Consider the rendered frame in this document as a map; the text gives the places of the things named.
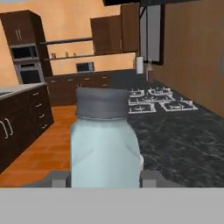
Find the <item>built-in steel microwave oven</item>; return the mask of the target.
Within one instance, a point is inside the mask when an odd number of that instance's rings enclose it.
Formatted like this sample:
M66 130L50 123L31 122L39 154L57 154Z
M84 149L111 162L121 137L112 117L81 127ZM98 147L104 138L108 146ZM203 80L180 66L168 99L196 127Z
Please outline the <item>built-in steel microwave oven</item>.
M32 45L13 45L10 47L11 56L15 61L37 60L39 54L34 44Z

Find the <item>black framed window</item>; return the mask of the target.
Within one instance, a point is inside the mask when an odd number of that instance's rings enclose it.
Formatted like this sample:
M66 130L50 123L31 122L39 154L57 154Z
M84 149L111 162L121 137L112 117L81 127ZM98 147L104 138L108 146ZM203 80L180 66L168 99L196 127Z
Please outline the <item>black framed window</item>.
M140 7L140 55L145 63L164 63L165 7L163 5Z

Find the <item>dark brown wall cabinets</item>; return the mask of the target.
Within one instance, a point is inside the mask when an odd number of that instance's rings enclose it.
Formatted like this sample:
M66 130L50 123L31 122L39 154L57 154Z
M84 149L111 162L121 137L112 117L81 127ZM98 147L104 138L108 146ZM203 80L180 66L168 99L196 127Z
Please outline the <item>dark brown wall cabinets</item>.
M95 55L139 51L138 3L121 6L119 15L90 19Z

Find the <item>red condiment bottle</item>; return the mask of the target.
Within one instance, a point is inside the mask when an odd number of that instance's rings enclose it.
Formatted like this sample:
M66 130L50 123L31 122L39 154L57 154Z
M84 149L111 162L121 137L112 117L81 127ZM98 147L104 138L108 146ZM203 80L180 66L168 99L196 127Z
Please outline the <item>red condiment bottle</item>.
M153 82L153 67L152 67L152 61L149 60L146 67L146 74L147 74L147 81L149 83Z

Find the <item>white paper towel roll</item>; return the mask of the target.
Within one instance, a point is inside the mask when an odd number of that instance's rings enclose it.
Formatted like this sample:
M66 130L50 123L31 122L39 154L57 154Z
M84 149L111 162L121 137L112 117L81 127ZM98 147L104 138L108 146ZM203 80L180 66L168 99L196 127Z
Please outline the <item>white paper towel roll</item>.
M144 72L144 58L137 57L136 58L136 73L142 74Z

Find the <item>dark brown tall oven cabinet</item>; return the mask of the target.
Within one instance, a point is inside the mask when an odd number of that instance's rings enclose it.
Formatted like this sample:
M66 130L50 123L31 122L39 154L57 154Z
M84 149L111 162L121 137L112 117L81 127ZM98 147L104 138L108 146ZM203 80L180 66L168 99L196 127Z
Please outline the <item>dark brown tall oven cabinet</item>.
M53 70L50 61L44 61L44 59L49 59L47 46L39 44L39 42L46 42L41 17L30 10L19 10L0 13L0 20L3 25L3 31L9 50L11 46L34 44L38 51L38 59L25 59L19 61L12 59L13 66L15 67L16 64L39 62L44 79L45 77L52 76Z

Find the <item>glass shaker with grey cap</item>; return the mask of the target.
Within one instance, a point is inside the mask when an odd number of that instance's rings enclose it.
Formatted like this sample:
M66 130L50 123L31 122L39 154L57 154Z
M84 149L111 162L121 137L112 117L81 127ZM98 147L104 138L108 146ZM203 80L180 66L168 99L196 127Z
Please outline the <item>glass shaker with grey cap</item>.
M133 188L140 185L142 157L128 123L125 89L79 87L70 131L71 187Z

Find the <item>black hob with white grates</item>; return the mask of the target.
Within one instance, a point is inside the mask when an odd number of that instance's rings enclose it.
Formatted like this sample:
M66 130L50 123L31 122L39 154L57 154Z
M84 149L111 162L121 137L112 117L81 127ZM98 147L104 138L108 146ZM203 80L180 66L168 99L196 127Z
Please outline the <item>black hob with white grates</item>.
M150 87L129 92L130 114L198 110L193 101L177 97L169 87Z

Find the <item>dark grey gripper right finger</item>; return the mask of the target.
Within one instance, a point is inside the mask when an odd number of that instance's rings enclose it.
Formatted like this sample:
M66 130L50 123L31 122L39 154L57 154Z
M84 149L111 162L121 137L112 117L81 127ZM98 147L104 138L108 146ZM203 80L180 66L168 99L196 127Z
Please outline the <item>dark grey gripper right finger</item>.
M180 184L166 179L160 171L143 170L140 175L140 183L143 188L150 187L181 187Z

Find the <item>dark wall shelf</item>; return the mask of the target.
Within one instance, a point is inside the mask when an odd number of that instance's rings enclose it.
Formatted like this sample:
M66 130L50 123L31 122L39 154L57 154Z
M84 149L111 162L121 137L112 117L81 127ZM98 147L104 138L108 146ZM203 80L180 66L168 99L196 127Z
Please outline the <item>dark wall shelf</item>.
M50 59L44 59L44 61L50 61L50 60L69 60L69 59L78 59L78 58L89 58L89 57L95 57L94 54L82 54L82 55L75 55L75 56L65 56L60 58L50 58Z
M39 42L40 45L57 45L57 44L67 44L67 43L74 43L74 42L85 42L93 40L92 37L88 38L70 38L70 39L62 39L62 40L51 40L46 42Z

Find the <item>dark brown base cabinet run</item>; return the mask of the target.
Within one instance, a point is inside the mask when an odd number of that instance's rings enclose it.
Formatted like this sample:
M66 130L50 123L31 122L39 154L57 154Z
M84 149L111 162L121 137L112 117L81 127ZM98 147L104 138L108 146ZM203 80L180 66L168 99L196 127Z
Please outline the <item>dark brown base cabinet run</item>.
M54 75L45 78L52 106L75 105L77 88L108 88L109 72Z

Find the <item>black range hood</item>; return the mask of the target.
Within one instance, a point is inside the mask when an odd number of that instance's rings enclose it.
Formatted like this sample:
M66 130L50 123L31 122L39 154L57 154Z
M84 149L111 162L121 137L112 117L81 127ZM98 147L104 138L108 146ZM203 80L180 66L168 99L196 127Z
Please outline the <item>black range hood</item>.
M144 6L154 6L154 5L162 5L162 4L187 3L187 2L200 1L200 0L102 0L102 1L104 6L140 3L140 6L144 7Z

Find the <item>dark brown island cabinet run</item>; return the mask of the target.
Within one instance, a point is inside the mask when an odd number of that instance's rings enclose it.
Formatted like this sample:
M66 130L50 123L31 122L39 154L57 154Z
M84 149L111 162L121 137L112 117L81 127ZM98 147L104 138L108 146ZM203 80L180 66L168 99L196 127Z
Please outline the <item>dark brown island cabinet run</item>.
M45 83L0 87L13 91L0 98L0 173L52 124Z

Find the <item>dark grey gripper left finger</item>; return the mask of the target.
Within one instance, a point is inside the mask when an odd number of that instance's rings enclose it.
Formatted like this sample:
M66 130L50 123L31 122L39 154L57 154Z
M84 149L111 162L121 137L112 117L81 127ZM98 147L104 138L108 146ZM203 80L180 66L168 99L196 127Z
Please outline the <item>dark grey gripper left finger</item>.
M50 171L44 178L25 184L23 187L70 187L70 171Z

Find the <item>steel countertop microwave oven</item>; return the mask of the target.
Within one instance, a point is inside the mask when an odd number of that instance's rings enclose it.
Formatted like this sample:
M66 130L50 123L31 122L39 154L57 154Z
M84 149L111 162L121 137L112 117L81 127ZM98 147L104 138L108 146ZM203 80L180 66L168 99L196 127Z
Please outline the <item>steel countertop microwave oven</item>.
M95 70L93 62L77 63L76 70L78 73L92 73Z

